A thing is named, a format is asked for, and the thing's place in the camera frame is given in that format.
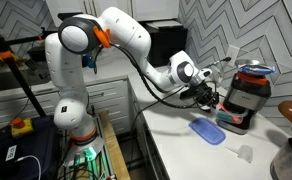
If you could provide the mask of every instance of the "black pole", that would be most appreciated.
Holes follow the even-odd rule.
[[[22,44],[22,43],[37,41],[37,40],[41,40],[40,36],[33,36],[33,37],[22,38],[22,39],[14,39],[14,40],[6,41],[6,43],[8,45],[14,45],[14,44]]]
[[[6,43],[5,39],[0,36],[0,52],[6,52],[6,51],[10,51],[10,47]],[[38,103],[35,95],[31,91],[31,89],[29,88],[29,86],[28,86],[27,82],[25,81],[23,75],[21,74],[21,72],[19,71],[18,67],[16,66],[14,58],[12,58],[12,57],[5,58],[4,62],[8,65],[8,67],[10,68],[10,70],[12,71],[14,76],[16,77],[17,81],[19,82],[20,86],[23,88],[23,90],[24,90],[25,94],[27,95],[27,97],[29,98],[29,100],[32,102],[32,104],[35,107],[35,109],[38,112],[38,114],[41,117],[46,116],[43,108]]]

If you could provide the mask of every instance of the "kitchen counter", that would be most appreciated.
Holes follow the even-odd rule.
[[[84,80],[87,84],[128,78],[140,108],[155,102],[155,99],[146,90],[137,71],[123,54],[116,50],[107,50],[99,57],[97,67],[97,75],[94,75],[92,69],[83,69]],[[161,94],[153,86],[151,87],[160,97],[167,95]],[[32,90],[36,94],[49,88],[55,88],[51,82],[34,86]],[[218,91],[221,94],[226,94],[222,88],[218,88]],[[22,90],[1,91],[0,97],[17,92],[20,93]],[[175,104],[191,103],[180,101],[178,95],[172,96],[167,101]],[[225,141],[214,146],[208,144],[188,127],[191,121],[199,117],[206,117],[214,122],[213,116],[209,113],[195,108],[173,109],[157,104],[143,111],[142,114],[166,171],[170,179],[173,180],[271,179],[270,163],[280,145],[288,138],[284,131],[257,114],[246,135],[240,136],[223,130],[226,134]],[[253,148],[254,157],[251,163],[239,159],[237,154],[225,148],[239,149],[244,144]]]

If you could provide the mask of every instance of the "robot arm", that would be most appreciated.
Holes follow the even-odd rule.
[[[103,31],[109,29],[109,41],[127,49],[136,59],[143,74],[161,92],[169,92],[191,81],[200,83],[211,74],[210,69],[198,74],[198,69],[184,51],[170,58],[170,67],[166,71],[158,72],[147,61],[151,46],[149,33],[133,18],[113,7],[106,9],[98,18],[84,14],[66,19],[59,28],[59,39],[70,52],[87,53],[99,46],[101,41],[94,34],[94,26]]]
[[[110,42],[131,53],[142,73],[162,92],[190,84],[198,86],[210,69],[198,70],[189,56],[181,51],[170,58],[170,66],[158,72],[147,61],[151,46],[149,33],[133,18],[117,8],[108,8],[98,18],[81,14],[62,22],[58,34],[46,38],[45,50],[53,84],[59,88],[61,100],[54,122],[71,129],[73,139],[85,141],[96,130],[86,113],[88,95],[81,70],[81,55]]]

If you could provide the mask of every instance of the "black cable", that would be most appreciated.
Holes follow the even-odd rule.
[[[23,109],[20,110],[19,113],[16,114],[16,116],[13,119],[17,118],[26,109],[28,102],[29,102],[29,98],[27,98],[26,104],[24,105]]]
[[[100,177],[102,175],[102,152],[99,152],[99,160],[98,160],[98,165],[99,165],[99,172],[98,172],[98,176]]]
[[[95,58],[93,59],[93,62],[94,62],[94,73],[95,74],[97,74],[97,64],[96,64],[96,62],[97,62],[97,56],[98,56],[98,54],[101,52],[101,50],[102,49],[104,49],[104,46],[100,46],[99,47],[99,49],[98,49],[98,51],[97,51],[97,53],[96,53],[96,55],[95,55]]]
[[[58,171],[58,170],[60,169],[60,167],[63,165],[63,162],[65,161],[65,159],[66,159],[66,157],[67,157],[67,154],[68,154],[68,152],[69,152],[69,150],[70,150],[71,147],[72,147],[72,142],[71,142],[71,140],[69,140],[69,142],[68,142],[68,146],[67,146],[67,149],[66,149],[65,154],[64,154],[64,157],[62,158],[60,164],[58,165],[57,171]]]
[[[94,172],[94,164],[93,164],[93,161],[90,161],[90,165],[92,166],[92,171],[90,170],[87,170],[87,172],[90,172],[92,175],[93,175],[93,180],[98,180],[98,177],[96,177],[96,174]]]
[[[172,107],[172,108],[178,108],[178,109],[188,109],[188,108],[193,108],[193,106],[196,104],[193,103],[191,105],[175,105],[175,104],[170,104],[168,102],[165,102],[163,101],[161,98],[159,98],[155,93],[154,91],[149,87],[147,81],[146,81],[146,78],[145,78],[145,75],[144,73],[141,71],[141,69],[139,68],[135,58],[130,54],[129,51],[127,51],[126,49],[118,46],[118,45],[115,45],[115,44],[111,44],[112,46],[116,47],[117,49],[121,50],[131,61],[131,63],[133,64],[133,66],[137,69],[137,72],[139,74],[139,76],[141,77],[144,85],[146,86],[146,89],[149,91],[149,93],[157,100],[159,101],[160,103],[166,105],[166,106],[169,106],[169,107]]]
[[[222,59],[222,60],[216,61],[216,62],[214,62],[214,63],[212,63],[212,64],[208,64],[208,65],[205,66],[204,68],[209,68],[209,67],[211,67],[211,66],[216,66],[217,63],[220,63],[220,62],[223,62],[223,61],[225,61],[225,62],[229,62],[230,60],[232,60],[232,58],[230,58],[230,57],[225,57],[225,58]]]
[[[88,173],[92,174],[92,175],[93,175],[93,179],[97,179],[97,180],[98,180],[98,177],[96,176],[96,174],[94,174],[93,171],[87,169],[85,166],[82,167],[82,168],[80,168],[80,169],[78,169],[78,171],[81,171],[81,170],[84,170],[84,172],[88,172]],[[63,174],[62,176],[60,176],[60,177],[58,178],[58,180],[60,180],[60,179],[62,179],[62,178],[64,178],[64,177],[66,177],[66,175],[71,174],[71,173],[74,173],[74,170],[68,171],[67,173]]]
[[[169,97],[171,97],[171,96],[177,94],[177,93],[180,92],[183,88],[184,88],[184,87],[181,87],[181,88],[178,89],[176,92],[174,92],[174,93],[172,93],[172,94],[170,94],[170,95],[164,97],[162,100],[165,100],[165,99],[167,99],[167,98],[169,98]],[[144,110],[146,110],[147,108],[150,108],[150,107],[154,106],[154,105],[157,104],[157,103],[159,103],[159,101],[156,101],[156,102],[154,102],[154,103],[152,103],[152,104],[150,104],[150,105],[144,107],[142,110],[138,111],[138,113],[137,113],[136,116],[135,116],[135,119],[134,119],[134,121],[133,121],[133,123],[132,123],[132,125],[131,125],[131,127],[130,127],[131,156],[130,156],[130,160],[129,160],[129,162],[131,162],[131,161],[133,160],[134,145],[133,145],[133,133],[132,133],[132,131],[133,131],[134,125],[135,125],[135,123],[136,123],[136,121],[137,121],[137,118],[138,118],[138,116],[139,116]]]

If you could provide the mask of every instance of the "black box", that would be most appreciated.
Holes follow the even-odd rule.
[[[170,57],[185,50],[187,29],[183,27],[156,29],[146,25],[146,30],[152,40],[148,61],[154,67],[166,66]]]
[[[60,160],[60,143],[53,116],[32,119],[34,132],[20,139],[14,139],[10,126],[0,129],[0,159],[6,158],[7,149],[17,146],[14,159],[33,155],[41,164],[42,180],[56,179]],[[27,158],[20,162],[0,160],[0,179],[32,180],[38,179],[38,164]]]

